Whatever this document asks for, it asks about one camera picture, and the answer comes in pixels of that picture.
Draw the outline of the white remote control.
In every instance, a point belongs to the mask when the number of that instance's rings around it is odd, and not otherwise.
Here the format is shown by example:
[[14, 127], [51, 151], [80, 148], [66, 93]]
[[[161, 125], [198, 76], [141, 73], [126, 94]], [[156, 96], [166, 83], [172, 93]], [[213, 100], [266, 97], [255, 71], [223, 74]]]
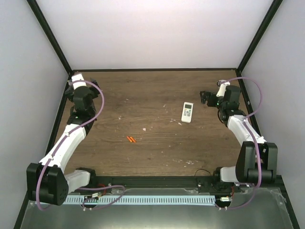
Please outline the white remote control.
[[193, 103], [184, 102], [181, 121], [183, 123], [190, 123], [192, 120], [192, 114], [193, 114]]

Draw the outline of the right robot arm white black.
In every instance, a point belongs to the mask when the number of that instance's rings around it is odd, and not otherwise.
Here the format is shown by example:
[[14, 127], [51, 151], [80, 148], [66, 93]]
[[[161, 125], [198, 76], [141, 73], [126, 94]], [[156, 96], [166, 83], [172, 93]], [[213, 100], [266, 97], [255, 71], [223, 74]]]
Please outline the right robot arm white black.
[[232, 131], [241, 145], [233, 167], [218, 167], [212, 179], [212, 188], [223, 192], [230, 183], [271, 184], [276, 180], [278, 148], [267, 142], [250, 125], [244, 111], [239, 108], [241, 89], [224, 84], [217, 93], [201, 91], [201, 103], [217, 108], [218, 119]]

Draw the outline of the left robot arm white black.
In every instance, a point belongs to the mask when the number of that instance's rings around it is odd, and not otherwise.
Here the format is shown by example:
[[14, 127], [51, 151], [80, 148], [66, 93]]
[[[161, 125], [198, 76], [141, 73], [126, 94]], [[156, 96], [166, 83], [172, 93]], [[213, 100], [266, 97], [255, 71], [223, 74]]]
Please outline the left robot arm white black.
[[28, 198], [40, 210], [44, 210], [42, 204], [62, 205], [68, 194], [77, 189], [91, 193], [97, 188], [95, 170], [79, 167], [67, 175], [64, 171], [101, 113], [93, 100], [103, 93], [95, 80], [86, 81], [81, 73], [72, 76], [68, 84], [65, 95], [73, 106], [65, 129], [49, 153], [38, 163], [29, 164], [26, 170]]

